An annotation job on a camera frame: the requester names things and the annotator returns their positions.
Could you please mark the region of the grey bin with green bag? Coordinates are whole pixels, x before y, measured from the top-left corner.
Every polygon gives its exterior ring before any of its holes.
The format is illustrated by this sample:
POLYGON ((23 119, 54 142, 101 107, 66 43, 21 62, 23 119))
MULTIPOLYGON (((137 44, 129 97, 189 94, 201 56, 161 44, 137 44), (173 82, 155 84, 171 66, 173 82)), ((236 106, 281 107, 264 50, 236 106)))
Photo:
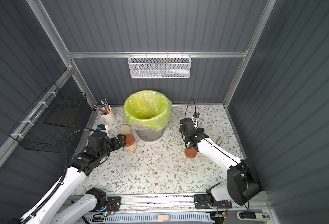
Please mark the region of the grey bin with green bag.
POLYGON ((143 90, 131 94, 123 104, 123 118, 138 137, 157 141, 172 117, 172 102, 162 93, 143 90))

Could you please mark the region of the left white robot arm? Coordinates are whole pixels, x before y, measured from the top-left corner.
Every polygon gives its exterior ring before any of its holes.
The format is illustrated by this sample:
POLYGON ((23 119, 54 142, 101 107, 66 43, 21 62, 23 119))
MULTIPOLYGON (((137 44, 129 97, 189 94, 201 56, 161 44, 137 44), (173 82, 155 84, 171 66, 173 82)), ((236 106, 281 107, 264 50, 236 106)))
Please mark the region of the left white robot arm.
POLYGON ((75 156, 71 163, 66 163, 60 179, 42 199, 20 219, 13 219, 12 222, 16 224, 72 224, 92 210, 98 213, 110 213, 111 204, 107 200, 106 193, 98 188, 91 188, 81 199, 62 212, 59 212, 59 209, 74 189, 109 158, 111 152, 125 145, 125 135, 119 134, 109 138, 106 132, 92 130, 84 152, 75 156))

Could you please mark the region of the oatmeal jar with beige lid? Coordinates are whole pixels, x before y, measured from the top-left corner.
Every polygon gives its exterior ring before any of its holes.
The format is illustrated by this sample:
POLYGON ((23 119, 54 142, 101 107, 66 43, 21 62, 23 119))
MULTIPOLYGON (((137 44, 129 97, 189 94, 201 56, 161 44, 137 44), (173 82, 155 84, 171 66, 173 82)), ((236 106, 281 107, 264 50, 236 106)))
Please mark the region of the oatmeal jar with beige lid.
POLYGON ((119 131, 120 131, 120 134, 123 134, 123 135, 132 133, 131 127, 129 125, 124 125, 124 126, 120 127, 119 131))

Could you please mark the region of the white pen cup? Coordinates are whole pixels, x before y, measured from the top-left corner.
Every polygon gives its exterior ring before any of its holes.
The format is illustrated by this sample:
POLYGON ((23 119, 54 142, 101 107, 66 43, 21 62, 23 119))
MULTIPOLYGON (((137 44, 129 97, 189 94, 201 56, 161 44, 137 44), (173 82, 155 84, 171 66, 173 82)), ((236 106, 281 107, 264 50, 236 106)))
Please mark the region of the white pen cup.
POLYGON ((103 112, 100 112, 100 117, 104 121, 105 125, 111 125, 116 122, 116 113, 113 111, 113 109, 110 109, 109 114, 104 114, 103 112))

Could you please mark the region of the small beige object on table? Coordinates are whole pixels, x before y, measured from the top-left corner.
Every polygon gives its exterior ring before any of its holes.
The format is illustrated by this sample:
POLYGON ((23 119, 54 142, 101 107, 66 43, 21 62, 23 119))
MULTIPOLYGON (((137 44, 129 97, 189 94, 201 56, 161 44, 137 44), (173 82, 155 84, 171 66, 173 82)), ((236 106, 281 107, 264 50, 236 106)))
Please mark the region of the small beige object on table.
POLYGON ((217 145, 221 145, 223 143, 224 139, 223 138, 218 138, 217 140, 217 145))

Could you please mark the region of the pens in cup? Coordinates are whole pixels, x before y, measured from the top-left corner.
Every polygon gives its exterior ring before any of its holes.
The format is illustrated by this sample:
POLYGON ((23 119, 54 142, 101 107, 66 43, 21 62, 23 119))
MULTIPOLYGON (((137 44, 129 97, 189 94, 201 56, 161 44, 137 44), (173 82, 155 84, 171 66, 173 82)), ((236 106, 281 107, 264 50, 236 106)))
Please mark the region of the pens in cup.
POLYGON ((110 105, 108 104, 106 99, 101 99, 101 106, 93 105, 93 109, 100 112, 101 115, 108 115, 111 113, 110 105))

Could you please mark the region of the white tube in basket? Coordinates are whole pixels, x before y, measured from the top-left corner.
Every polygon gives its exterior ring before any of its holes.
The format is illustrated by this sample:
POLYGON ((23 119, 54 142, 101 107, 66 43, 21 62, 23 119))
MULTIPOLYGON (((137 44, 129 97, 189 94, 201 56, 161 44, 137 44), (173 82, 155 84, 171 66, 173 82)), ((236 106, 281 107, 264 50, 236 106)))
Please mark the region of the white tube in basket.
POLYGON ((189 75, 190 71, 186 70, 186 69, 171 69, 170 70, 171 73, 176 73, 176 74, 180 74, 182 76, 184 75, 189 75))

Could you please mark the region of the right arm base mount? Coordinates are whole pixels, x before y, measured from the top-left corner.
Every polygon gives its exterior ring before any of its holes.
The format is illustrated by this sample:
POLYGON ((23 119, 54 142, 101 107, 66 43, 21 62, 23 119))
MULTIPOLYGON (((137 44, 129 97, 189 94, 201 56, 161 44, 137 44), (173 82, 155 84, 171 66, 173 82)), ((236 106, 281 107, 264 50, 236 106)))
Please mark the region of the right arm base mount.
POLYGON ((197 210, 204 209, 224 209, 228 210, 232 208, 231 200, 216 201, 213 197, 207 194, 195 194, 192 199, 197 210))

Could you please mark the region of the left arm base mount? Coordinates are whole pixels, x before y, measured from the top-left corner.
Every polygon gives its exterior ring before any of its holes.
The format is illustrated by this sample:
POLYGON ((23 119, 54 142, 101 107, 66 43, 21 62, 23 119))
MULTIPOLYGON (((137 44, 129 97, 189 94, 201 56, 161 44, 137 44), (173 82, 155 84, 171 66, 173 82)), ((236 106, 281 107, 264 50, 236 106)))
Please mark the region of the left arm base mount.
POLYGON ((106 204, 101 205, 100 208, 95 208, 91 212, 118 212, 121 206, 121 197, 107 197, 106 204))

